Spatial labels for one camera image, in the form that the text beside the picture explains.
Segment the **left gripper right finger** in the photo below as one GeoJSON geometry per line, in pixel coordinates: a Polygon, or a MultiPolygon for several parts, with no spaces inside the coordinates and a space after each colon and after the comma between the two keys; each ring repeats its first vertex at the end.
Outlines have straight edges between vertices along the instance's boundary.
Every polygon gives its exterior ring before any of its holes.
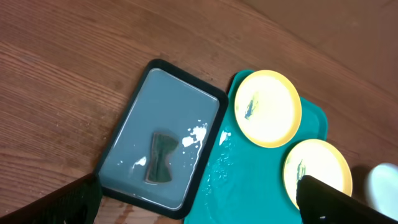
{"type": "Polygon", "coordinates": [[[303,224],[397,224],[310,175],[299,180],[296,201],[303,224]]]}

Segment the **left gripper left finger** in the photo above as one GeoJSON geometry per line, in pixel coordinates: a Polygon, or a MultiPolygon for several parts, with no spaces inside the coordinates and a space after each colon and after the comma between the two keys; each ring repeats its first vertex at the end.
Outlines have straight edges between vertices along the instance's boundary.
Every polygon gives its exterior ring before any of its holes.
{"type": "Polygon", "coordinates": [[[1,224],[92,224],[102,196],[99,179],[88,174],[1,217],[1,224]]]}

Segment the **light blue plate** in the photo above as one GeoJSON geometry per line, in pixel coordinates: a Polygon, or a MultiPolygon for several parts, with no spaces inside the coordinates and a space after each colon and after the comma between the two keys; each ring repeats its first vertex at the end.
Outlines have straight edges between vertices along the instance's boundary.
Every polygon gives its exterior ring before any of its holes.
{"type": "Polygon", "coordinates": [[[382,163],[368,174],[364,184],[366,201],[379,213],[397,221],[397,165],[382,163]]]}

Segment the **dark green sponge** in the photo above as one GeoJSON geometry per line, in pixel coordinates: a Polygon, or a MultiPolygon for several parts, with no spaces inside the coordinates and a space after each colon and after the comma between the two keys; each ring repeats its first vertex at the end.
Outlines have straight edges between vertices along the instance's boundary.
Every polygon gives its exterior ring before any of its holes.
{"type": "Polygon", "coordinates": [[[169,157],[178,148],[179,142],[173,136],[154,133],[150,150],[150,161],[145,181],[150,184],[164,184],[172,180],[169,157]]]}

